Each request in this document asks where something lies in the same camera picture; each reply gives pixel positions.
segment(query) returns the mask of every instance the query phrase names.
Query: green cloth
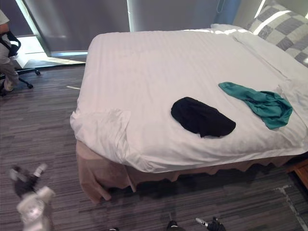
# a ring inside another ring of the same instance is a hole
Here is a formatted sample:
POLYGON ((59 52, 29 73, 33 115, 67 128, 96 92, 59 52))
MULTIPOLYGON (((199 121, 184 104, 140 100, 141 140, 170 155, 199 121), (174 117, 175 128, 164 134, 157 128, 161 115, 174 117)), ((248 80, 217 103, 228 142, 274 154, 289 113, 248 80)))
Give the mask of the green cloth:
POLYGON ((270 91, 255 91, 230 82, 218 84, 228 95, 243 100, 269 129, 287 125, 292 106, 280 95, 270 91))

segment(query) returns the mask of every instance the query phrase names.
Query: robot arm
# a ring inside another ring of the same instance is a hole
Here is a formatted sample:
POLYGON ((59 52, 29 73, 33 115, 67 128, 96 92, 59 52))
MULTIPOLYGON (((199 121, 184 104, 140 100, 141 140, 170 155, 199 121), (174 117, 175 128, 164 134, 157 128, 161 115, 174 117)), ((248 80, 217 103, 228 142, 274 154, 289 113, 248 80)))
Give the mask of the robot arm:
POLYGON ((17 205, 17 210, 21 214, 24 231, 53 230, 50 202, 55 193, 46 186, 37 192, 34 189, 46 168, 47 165, 42 164, 33 174, 29 174, 17 166, 11 169, 10 175, 14 181, 15 192, 22 199, 17 205))

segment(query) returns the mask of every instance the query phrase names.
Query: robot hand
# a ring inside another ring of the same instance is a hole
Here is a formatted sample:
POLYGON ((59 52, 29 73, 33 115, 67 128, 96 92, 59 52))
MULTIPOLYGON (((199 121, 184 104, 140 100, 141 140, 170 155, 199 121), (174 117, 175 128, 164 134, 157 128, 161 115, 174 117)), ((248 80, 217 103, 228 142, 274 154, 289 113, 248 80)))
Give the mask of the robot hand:
POLYGON ((22 198, 23 195, 34 192, 34 187, 46 168, 46 164, 41 164, 33 174, 30 174, 27 170, 21 169, 19 166, 12 167, 10 175, 14 181, 16 194, 22 198))
POLYGON ((196 221, 202 226, 205 226, 209 231, 226 231, 223 224, 221 224, 216 217, 213 217, 212 223, 207 223, 200 218, 196 218, 196 221))

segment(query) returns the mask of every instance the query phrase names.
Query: bed skirt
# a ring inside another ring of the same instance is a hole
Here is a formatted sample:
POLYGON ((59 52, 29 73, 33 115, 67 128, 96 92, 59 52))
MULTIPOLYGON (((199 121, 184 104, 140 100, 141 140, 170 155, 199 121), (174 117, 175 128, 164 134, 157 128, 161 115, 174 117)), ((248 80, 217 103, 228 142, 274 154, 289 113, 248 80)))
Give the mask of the bed skirt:
POLYGON ((208 173, 213 175, 221 169, 235 168, 240 171, 246 171, 253 164, 262 164, 266 166, 269 163, 273 163, 275 166, 279 167, 293 157, 278 156, 180 171, 147 173, 140 172, 130 166, 112 162, 96 154, 80 141, 77 141, 76 153, 81 188, 95 204, 98 204, 101 198, 104 200, 111 199, 111 195, 108 192, 109 188, 116 187, 123 189, 130 186, 135 192, 136 186, 145 181, 159 181, 163 179, 176 181, 179 175, 196 173, 208 173))

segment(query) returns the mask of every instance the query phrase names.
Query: white duvet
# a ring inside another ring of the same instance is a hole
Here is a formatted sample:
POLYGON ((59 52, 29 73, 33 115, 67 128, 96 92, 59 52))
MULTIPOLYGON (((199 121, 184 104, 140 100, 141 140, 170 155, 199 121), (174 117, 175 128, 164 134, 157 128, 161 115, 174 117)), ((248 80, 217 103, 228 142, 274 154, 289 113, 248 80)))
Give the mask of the white duvet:
POLYGON ((71 126, 96 153, 144 172, 297 155, 308 151, 307 86, 308 68, 243 30, 103 34, 90 45, 71 126), (289 123, 268 129, 219 88, 225 81, 280 93, 294 108, 289 123), (222 138, 185 130, 170 114, 185 96, 217 108, 235 130, 222 138))

